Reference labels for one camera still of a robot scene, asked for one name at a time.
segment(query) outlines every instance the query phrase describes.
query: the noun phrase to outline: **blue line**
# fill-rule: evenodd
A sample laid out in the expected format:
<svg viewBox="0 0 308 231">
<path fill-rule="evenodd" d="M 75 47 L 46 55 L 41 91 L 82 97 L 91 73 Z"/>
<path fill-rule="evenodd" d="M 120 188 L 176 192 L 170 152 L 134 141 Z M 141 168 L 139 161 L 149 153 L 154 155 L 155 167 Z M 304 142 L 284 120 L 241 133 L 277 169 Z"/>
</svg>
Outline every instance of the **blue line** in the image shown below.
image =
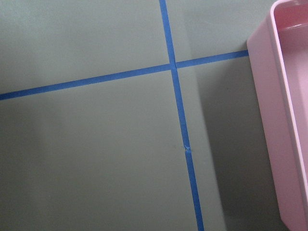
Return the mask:
<svg viewBox="0 0 308 231">
<path fill-rule="evenodd" d="M 97 76 L 97 77 L 85 78 L 85 79 L 80 79 L 80 80 L 75 80 L 75 81 L 70 81 L 70 82 L 65 82 L 65 83 L 58 83 L 58 84 L 48 85 L 44 87 L 19 90 L 19 91 L 0 94 L 0 101 L 11 99 L 11 98 L 16 98 L 16 97 L 44 93 L 48 91 L 61 90 L 61 89 L 74 88 L 74 87 L 79 87 L 79 86 L 84 86 L 84 85 L 89 85 L 89 84 L 94 84 L 94 83 L 107 82 L 107 81 L 111 81 L 115 79 L 146 75 L 150 73 L 156 73 L 156 72 L 167 71 L 167 70 L 170 70 L 170 65 L 164 64 L 164 65 L 159 65 L 159 66 L 142 68 L 138 70 L 109 74 L 105 76 Z"/>
<path fill-rule="evenodd" d="M 189 136 L 188 136 L 188 130 L 187 130 L 187 124 L 186 124 L 186 118 L 185 118 L 185 112 L 184 112 L 184 105 L 183 105 L 181 88 L 180 88 L 179 75 L 178 75 L 178 70 L 177 70 L 176 63 L 175 63 L 175 55 L 174 55 L 174 49 L 173 49 L 173 43 L 172 43 L 172 35 L 171 35 L 171 30 L 170 30 L 170 23 L 169 23 L 169 18 L 168 18 L 166 0 L 159 0 L 159 4 L 160 4 L 160 10 L 162 13 L 163 26 L 164 26 L 164 31 L 165 31 L 166 44 L 167 44 L 167 50 L 168 50 L 170 68 L 171 68 L 171 74 L 172 74 L 172 80 L 173 80 L 173 87 L 174 87 L 175 98 L 176 98 L 177 107 L 178 107 L 182 139 L 183 139 L 183 144 L 185 147 L 186 164 L 187 164 L 189 181 L 190 181 L 191 190 L 192 190 L 192 196 L 193 196 L 192 200 L 193 200 L 194 210 L 196 214 L 197 226 L 198 226 L 198 231 L 204 231 L 202 212 L 201 212 L 201 206 L 200 206 L 200 201 L 199 201 L 199 193 L 198 193 L 198 188 L 197 188 L 196 176 L 195 176 L 195 172 L 193 168 L 193 161 L 192 161 L 193 157 L 192 157 L 192 152 L 190 149 L 190 142 L 189 142 Z"/>
<path fill-rule="evenodd" d="M 240 57 L 245 57 L 245 56 L 248 56 L 248 50 L 236 51 L 236 52 L 231 52 L 227 54 L 218 54 L 218 55 L 213 55 L 213 56 L 199 58 L 199 59 L 192 59 L 192 60 L 177 62 L 176 66 L 177 68 L 183 68 L 183 67 L 195 66 L 195 65 L 200 65 L 200 64 L 208 64 L 208 63 L 213 63 L 213 62 L 218 62 L 218 61 L 223 61 L 223 60 L 228 60 L 228 59 L 235 59 L 235 58 L 240 58 Z"/>
</svg>

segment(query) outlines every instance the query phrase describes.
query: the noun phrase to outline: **pink container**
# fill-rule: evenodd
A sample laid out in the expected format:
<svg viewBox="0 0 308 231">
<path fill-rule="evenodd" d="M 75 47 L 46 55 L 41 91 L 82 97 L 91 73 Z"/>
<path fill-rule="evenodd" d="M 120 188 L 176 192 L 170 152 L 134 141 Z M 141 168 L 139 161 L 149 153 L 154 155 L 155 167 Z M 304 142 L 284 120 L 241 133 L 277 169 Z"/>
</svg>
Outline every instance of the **pink container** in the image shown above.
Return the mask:
<svg viewBox="0 0 308 231">
<path fill-rule="evenodd" d="M 280 215 L 308 231 L 308 0 L 279 0 L 247 41 Z"/>
</svg>

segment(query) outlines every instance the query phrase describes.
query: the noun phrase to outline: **pink plastic bin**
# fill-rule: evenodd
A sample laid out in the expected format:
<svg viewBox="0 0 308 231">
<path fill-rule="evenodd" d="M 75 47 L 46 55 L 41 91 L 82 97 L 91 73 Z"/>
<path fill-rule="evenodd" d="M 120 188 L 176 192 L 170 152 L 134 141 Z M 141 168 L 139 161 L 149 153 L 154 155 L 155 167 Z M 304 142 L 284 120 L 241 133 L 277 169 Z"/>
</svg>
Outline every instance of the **pink plastic bin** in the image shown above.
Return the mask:
<svg viewBox="0 0 308 231">
<path fill-rule="evenodd" d="M 308 231 L 308 0 L 279 0 L 247 41 L 280 215 Z"/>
</svg>

